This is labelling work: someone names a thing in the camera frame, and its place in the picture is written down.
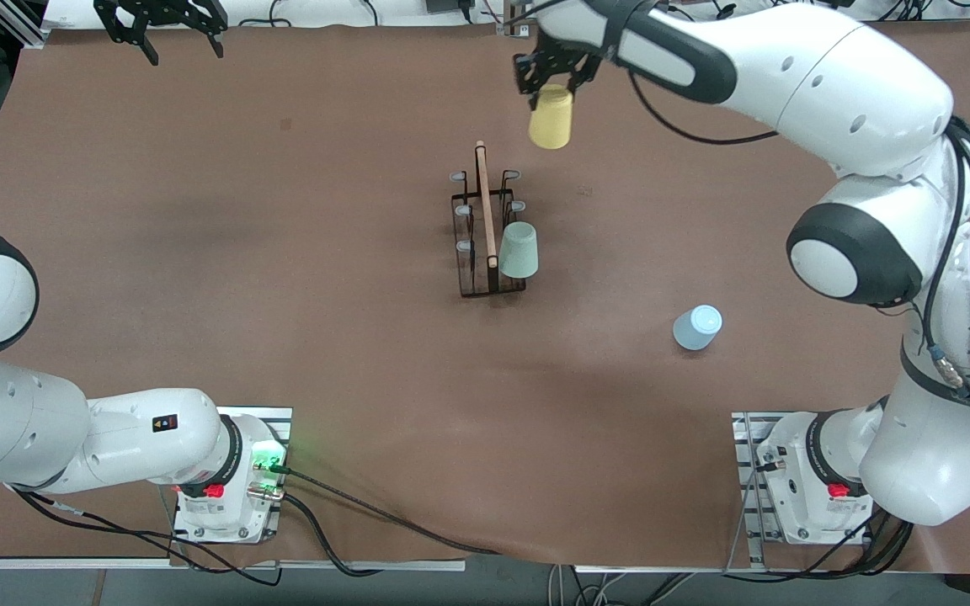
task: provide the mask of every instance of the gray strap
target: gray strap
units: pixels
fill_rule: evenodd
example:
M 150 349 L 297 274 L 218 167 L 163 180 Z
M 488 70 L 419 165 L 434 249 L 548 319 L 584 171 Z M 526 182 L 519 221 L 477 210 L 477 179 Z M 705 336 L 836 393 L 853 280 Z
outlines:
M 657 0 L 616 0 L 609 10 L 608 20 L 605 22 L 605 37 L 601 40 L 601 50 L 605 51 L 605 59 L 612 61 L 620 49 L 620 37 L 627 27 L 627 20 L 642 8 L 644 4 L 654 5 Z
M 908 377 L 915 382 L 919 387 L 923 387 L 925 391 L 930 392 L 935 396 L 938 396 L 943 400 L 950 400 L 958 404 L 963 404 L 963 406 L 970 407 L 970 398 L 962 398 L 957 394 L 955 389 L 948 385 L 939 383 L 938 380 L 933 380 L 929 376 L 924 375 L 923 371 L 916 368 L 915 364 L 912 364 L 911 358 L 908 357 L 908 352 L 905 352 L 904 345 L 900 346 L 900 364 L 904 367 L 904 372 L 908 373 Z

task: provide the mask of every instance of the brown tabletop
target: brown tabletop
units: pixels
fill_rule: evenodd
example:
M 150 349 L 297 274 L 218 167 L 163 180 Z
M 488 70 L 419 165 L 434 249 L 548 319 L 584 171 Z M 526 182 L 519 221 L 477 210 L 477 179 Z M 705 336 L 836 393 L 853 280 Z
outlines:
M 723 565 L 731 411 L 877 399 L 902 322 L 792 275 L 786 234 L 834 181 L 816 157 L 682 141 L 611 66 L 578 93 L 570 145 L 535 149 L 509 66 L 529 43 L 489 30 L 240 29 L 222 61 L 195 32 L 158 32 L 158 68 L 101 32 L 25 51 L 0 116 L 0 233 L 42 300 L 4 359 L 89 396 L 195 386 L 294 407 L 294 467 L 505 555 Z M 886 30 L 970 119 L 970 24 Z M 651 99 L 700 134 L 762 130 Z M 524 174 L 541 271 L 522 295 L 458 296 L 447 175 L 473 168 L 477 139 L 493 173 Z M 671 322 L 700 303 L 724 329 L 681 353 Z M 460 556 L 306 499 L 345 559 Z M 157 554 L 0 500 L 0 555 Z M 145 483 L 64 500 L 166 528 Z M 230 551 L 322 556 L 294 513 Z M 901 565 L 970 572 L 970 510 L 917 530 Z

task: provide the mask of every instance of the black wire rack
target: black wire rack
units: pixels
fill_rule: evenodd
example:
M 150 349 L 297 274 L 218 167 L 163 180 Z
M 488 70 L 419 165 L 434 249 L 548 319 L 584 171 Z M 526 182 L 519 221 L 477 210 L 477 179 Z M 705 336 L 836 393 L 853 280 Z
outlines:
M 484 146 L 478 143 L 475 152 L 484 152 Z M 475 153 L 474 157 L 474 191 L 470 191 L 469 175 L 466 170 L 452 173 L 451 181 L 462 183 L 462 193 L 451 196 L 451 226 L 455 234 L 455 262 L 459 274 L 459 293 L 466 298 L 475 296 L 503 295 L 508 292 L 522 292 L 526 290 L 526 279 L 512 279 L 500 273 L 498 262 L 489 262 L 488 247 L 482 245 L 488 238 L 485 221 L 496 221 L 496 217 L 486 217 L 486 205 L 482 200 L 480 183 L 488 186 L 488 176 L 482 175 L 481 158 L 484 154 Z M 525 205 L 516 202 L 515 194 L 509 187 L 511 181 L 522 177 L 519 170 L 504 169 L 500 178 L 500 189 L 489 189 L 489 199 L 499 202 L 489 204 L 493 214 L 499 215 L 500 232 L 505 227 L 519 221 L 519 213 Z M 478 248 L 485 249 L 485 254 L 478 253 Z

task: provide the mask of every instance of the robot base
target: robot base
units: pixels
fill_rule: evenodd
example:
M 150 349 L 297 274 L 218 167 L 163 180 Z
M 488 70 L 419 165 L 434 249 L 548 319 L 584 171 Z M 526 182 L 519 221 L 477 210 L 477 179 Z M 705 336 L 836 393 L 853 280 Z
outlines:
M 777 464 L 762 476 L 785 541 L 834 545 L 870 518 L 874 500 L 830 494 L 808 458 L 806 436 L 813 419 L 815 414 L 808 412 L 786 414 L 755 449 L 755 457 L 760 465 Z M 848 544 L 861 545 L 862 540 L 858 533 Z
M 276 534 L 282 476 L 254 468 L 254 463 L 284 464 L 293 409 L 289 407 L 218 407 L 242 431 L 242 460 L 224 487 L 224 497 L 191 498 L 178 492 L 174 533 L 203 542 L 257 544 Z

